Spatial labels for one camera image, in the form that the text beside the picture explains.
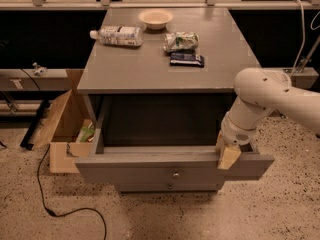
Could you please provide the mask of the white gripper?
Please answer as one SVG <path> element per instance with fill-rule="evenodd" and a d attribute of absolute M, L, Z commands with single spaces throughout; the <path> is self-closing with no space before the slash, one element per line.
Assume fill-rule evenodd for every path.
<path fill-rule="evenodd" d="M 256 129 L 242 129 L 235 125 L 226 114 L 221 122 L 221 133 L 218 134 L 215 146 L 219 154 L 217 168 L 229 170 L 241 155 L 240 146 L 248 144 Z"/>

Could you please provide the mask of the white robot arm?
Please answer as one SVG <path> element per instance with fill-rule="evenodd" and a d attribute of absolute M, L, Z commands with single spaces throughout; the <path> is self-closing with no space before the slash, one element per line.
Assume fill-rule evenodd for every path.
<path fill-rule="evenodd" d="M 218 169 L 233 166 L 240 147 L 250 143 L 258 123 L 275 110 L 320 134 L 320 94 L 294 87 L 286 73 L 246 68 L 236 75 L 233 86 L 237 98 L 225 114 L 217 138 Z"/>

